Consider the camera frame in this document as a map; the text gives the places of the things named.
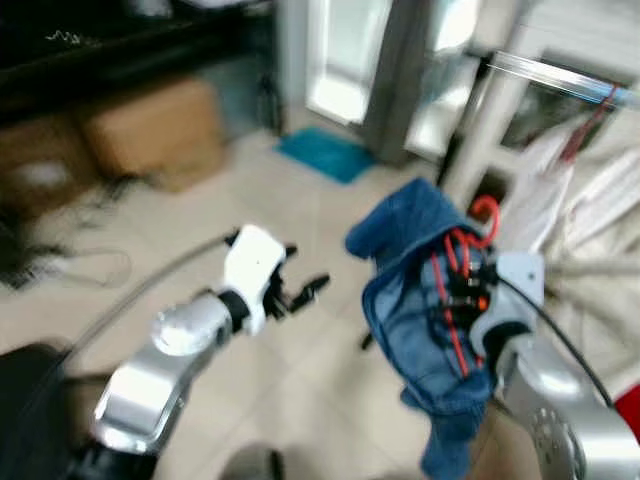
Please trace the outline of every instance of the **cardboard box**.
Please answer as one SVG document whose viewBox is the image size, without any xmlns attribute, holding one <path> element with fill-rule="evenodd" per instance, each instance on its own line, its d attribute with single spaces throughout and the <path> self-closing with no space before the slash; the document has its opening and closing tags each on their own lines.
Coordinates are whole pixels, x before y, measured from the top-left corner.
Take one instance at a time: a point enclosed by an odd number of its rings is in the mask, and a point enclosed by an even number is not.
<svg viewBox="0 0 640 480">
<path fill-rule="evenodd" d="M 179 161 L 158 168 L 150 176 L 155 186 L 173 193 L 182 192 L 209 178 L 222 168 L 225 161 L 224 146 L 216 140 L 203 141 L 176 155 L 181 157 Z"/>
<path fill-rule="evenodd" d="M 146 174 L 180 162 L 194 145 L 222 139 L 214 93 L 196 78 L 129 92 L 81 117 L 100 165 L 114 175 Z"/>
<path fill-rule="evenodd" d="M 25 218 L 73 200 L 98 181 L 95 160 L 66 115 L 0 130 L 0 201 Z"/>
</svg>

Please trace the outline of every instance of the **blue doormat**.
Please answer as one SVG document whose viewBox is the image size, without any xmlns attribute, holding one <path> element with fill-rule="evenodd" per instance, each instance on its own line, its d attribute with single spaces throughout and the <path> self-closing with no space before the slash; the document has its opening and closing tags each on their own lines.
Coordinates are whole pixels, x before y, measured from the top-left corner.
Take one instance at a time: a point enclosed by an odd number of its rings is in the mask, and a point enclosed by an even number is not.
<svg viewBox="0 0 640 480">
<path fill-rule="evenodd" d="M 364 148 L 314 127 L 283 138 L 276 149 L 342 184 L 353 182 L 374 163 Z"/>
</svg>

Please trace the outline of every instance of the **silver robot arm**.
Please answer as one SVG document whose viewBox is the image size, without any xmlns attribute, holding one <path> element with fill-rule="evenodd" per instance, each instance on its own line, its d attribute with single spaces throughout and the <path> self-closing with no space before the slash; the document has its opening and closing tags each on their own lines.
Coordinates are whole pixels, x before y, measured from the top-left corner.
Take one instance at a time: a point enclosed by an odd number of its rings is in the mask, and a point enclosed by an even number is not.
<svg viewBox="0 0 640 480">
<path fill-rule="evenodd" d="M 498 275 L 536 304 L 543 301 L 542 259 L 505 253 Z M 638 480 L 640 446 L 618 413 L 596 396 L 589 377 L 536 334 L 536 314 L 502 283 L 476 320 L 474 349 L 488 355 L 495 396 L 529 433 L 544 480 Z"/>
<path fill-rule="evenodd" d="M 225 260 L 220 287 L 158 314 L 147 343 L 112 375 L 94 412 L 92 436 L 110 451 L 158 457 L 188 400 L 192 382 L 234 333 L 257 335 L 313 300 L 322 276 L 291 299 L 279 268 L 295 253 L 264 230 L 245 226 Z"/>
</svg>

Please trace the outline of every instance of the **metal bar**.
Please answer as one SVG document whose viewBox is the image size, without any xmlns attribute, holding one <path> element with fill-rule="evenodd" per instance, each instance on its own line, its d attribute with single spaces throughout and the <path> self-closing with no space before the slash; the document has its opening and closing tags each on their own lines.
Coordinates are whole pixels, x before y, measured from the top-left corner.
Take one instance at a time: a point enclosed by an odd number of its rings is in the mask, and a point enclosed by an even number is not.
<svg viewBox="0 0 640 480">
<path fill-rule="evenodd" d="M 542 83 L 591 103 L 601 103 L 613 88 L 611 83 L 506 52 L 496 52 L 489 66 L 532 82 Z M 617 107 L 640 109 L 640 95 L 619 88 L 611 103 Z"/>
</svg>

